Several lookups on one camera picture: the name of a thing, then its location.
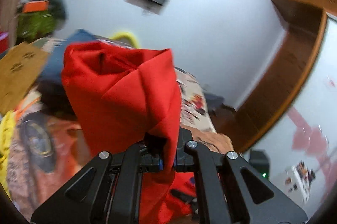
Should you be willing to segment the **red fleece jacket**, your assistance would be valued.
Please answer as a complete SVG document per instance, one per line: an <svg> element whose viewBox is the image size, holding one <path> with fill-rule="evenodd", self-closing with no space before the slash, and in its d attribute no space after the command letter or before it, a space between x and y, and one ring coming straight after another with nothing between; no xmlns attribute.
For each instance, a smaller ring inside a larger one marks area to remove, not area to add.
<svg viewBox="0 0 337 224"><path fill-rule="evenodd" d="M192 174L173 169L181 92L172 51L74 43L63 63L62 85L92 155L123 152L145 134L165 140L163 170L143 176L140 223L170 223L191 214L191 207L170 193L195 194Z"/></svg>

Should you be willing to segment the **dark green garment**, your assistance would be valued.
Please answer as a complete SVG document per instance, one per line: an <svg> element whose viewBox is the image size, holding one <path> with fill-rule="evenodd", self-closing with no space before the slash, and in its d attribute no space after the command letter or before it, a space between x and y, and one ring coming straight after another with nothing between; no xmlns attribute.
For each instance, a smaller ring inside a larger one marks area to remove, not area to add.
<svg viewBox="0 0 337 224"><path fill-rule="evenodd" d="M48 0L49 8L56 20L56 30L64 27L68 19L68 11L65 0Z"/></svg>

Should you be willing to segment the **newspaper print blanket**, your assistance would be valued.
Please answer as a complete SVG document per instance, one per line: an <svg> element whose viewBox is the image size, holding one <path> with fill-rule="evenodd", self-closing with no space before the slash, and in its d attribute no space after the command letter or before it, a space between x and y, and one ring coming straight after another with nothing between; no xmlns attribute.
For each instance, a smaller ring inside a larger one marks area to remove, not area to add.
<svg viewBox="0 0 337 224"><path fill-rule="evenodd" d="M174 69L181 92L179 128L190 130L211 151L231 151L231 140L219 135L211 122L195 77ZM35 83L1 121L1 185L26 219L96 156L63 85L38 78Z"/></svg>

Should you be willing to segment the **blue denim garment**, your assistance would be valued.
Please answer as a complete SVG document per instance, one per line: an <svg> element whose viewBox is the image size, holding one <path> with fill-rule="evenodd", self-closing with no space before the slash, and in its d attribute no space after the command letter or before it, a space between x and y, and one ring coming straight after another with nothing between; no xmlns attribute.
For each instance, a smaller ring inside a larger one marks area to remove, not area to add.
<svg viewBox="0 0 337 224"><path fill-rule="evenodd" d="M46 81L53 84L62 84L61 72L63 70L63 57L66 47L72 43L94 41L95 36L84 30L78 29L71 34L65 41L57 45L50 55L44 69L38 77L38 81Z"/></svg>

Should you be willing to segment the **grey bag on floor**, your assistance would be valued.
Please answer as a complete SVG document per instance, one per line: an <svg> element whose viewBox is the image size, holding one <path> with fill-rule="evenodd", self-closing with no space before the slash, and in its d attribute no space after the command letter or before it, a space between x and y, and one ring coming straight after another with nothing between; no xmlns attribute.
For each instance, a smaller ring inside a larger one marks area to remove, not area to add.
<svg viewBox="0 0 337 224"><path fill-rule="evenodd" d="M207 92L204 93L204 96L209 116L216 116L217 111L223 108L225 98L223 96Z"/></svg>

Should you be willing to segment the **orange box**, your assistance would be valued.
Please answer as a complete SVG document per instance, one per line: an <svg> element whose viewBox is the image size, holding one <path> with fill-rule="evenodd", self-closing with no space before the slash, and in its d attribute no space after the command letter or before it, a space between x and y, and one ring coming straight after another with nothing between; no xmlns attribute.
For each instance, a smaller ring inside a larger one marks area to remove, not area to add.
<svg viewBox="0 0 337 224"><path fill-rule="evenodd" d="M49 7L48 0L31 1L23 5L22 12L29 13L29 12L45 11L48 9L48 7Z"/></svg>

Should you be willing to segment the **yellow pillow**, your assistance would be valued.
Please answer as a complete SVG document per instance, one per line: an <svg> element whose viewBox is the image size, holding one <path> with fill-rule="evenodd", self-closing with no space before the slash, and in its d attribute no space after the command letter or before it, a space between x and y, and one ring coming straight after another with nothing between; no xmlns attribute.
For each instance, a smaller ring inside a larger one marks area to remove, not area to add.
<svg viewBox="0 0 337 224"><path fill-rule="evenodd" d="M136 36L130 32L126 31L120 31L112 36L110 36L111 40L118 40L118 41L127 41L129 45L131 45L134 48L141 48L140 43Z"/></svg>

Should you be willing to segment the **brown paw print cloth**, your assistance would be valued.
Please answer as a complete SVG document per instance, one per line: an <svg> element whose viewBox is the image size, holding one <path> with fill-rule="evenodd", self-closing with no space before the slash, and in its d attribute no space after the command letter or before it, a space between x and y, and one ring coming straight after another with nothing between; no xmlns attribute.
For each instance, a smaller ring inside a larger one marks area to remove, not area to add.
<svg viewBox="0 0 337 224"><path fill-rule="evenodd" d="M49 53L21 43L1 59L1 115L15 109L33 85Z"/></svg>

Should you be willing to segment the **green bag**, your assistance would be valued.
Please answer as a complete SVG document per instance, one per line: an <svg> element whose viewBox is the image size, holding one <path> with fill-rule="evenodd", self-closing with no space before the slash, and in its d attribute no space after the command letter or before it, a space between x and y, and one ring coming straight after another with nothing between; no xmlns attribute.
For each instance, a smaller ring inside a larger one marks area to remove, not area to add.
<svg viewBox="0 0 337 224"><path fill-rule="evenodd" d="M56 19L49 10L21 13L18 17L17 40L28 43L55 30Z"/></svg>

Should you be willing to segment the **wooden door frame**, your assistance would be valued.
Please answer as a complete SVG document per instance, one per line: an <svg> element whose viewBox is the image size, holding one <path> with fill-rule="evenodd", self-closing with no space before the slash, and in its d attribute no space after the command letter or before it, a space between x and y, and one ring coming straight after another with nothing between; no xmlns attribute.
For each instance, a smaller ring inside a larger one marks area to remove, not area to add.
<svg viewBox="0 0 337 224"><path fill-rule="evenodd" d="M294 101L318 56L327 15L336 14L336 0L271 0L288 29L266 72L235 111L222 106L211 116L220 134L238 152L260 140Z"/></svg>

